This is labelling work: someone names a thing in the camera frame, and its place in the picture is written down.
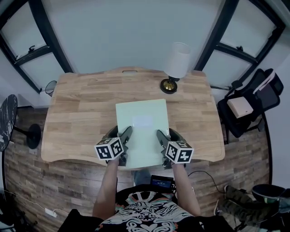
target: person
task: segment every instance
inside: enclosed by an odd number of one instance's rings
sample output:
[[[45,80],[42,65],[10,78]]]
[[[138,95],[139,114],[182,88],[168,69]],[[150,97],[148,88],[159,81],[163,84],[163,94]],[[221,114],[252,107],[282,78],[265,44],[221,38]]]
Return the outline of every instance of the person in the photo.
[[[222,216],[201,217],[201,210],[183,164],[172,164],[177,198],[167,188],[150,185],[147,170],[134,172],[132,188],[116,192],[118,159],[106,168],[92,217],[73,209],[59,232],[63,231],[216,231],[232,232]]]
[[[233,215],[248,226],[269,231],[289,231],[290,213],[279,214],[278,202],[266,204],[252,200],[247,193],[229,185],[225,186],[224,190],[225,195],[217,201],[214,215],[224,212]]]

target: black office chair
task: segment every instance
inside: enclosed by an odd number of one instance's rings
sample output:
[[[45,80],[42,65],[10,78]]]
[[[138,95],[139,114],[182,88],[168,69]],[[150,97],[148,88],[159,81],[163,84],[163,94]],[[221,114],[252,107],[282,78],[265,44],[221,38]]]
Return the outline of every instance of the black office chair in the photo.
[[[257,129],[258,125],[251,127],[251,122],[254,122],[259,115],[265,111],[276,107],[280,104],[280,94],[283,91],[283,84],[277,74],[274,79],[267,84],[261,91],[253,94],[253,91],[272,73],[273,69],[263,71],[258,69],[251,81],[241,90],[235,90],[234,94],[225,97],[218,102],[218,113],[222,122],[225,125],[227,140],[225,144],[229,143],[229,131],[236,137],[241,137],[245,132]],[[232,83],[234,89],[242,86],[240,81]],[[236,97],[245,97],[253,108],[253,112],[241,118],[236,118],[230,107],[227,105],[228,99]]]

